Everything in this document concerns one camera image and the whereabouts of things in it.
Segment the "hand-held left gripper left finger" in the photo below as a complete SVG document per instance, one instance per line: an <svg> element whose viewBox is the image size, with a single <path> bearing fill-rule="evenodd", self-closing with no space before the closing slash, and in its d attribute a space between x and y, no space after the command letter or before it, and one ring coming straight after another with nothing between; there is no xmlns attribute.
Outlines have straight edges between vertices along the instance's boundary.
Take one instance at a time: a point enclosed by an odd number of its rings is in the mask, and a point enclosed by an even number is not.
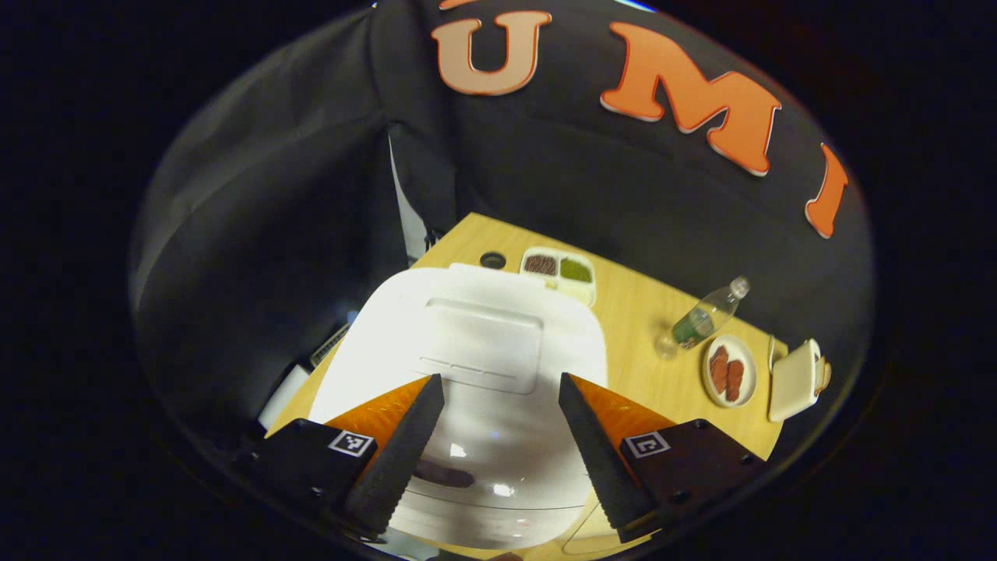
<svg viewBox="0 0 997 561"><path fill-rule="evenodd" d="M273 504L324 532L377 538L430 440L445 397L439 374L370 399L327 422L297 418L234 455Z"/></svg>

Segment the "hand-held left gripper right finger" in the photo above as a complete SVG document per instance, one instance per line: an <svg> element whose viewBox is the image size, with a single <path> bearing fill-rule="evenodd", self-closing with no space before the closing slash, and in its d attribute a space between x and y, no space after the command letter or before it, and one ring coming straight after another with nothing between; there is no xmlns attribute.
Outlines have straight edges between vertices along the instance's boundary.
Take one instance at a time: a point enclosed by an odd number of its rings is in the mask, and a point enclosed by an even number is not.
<svg viewBox="0 0 997 561"><path fill-rule="evenodd" d="M623 543L701 524L765 470L761 457L706 419L673 422L568 372L558 405Z"/></svg>

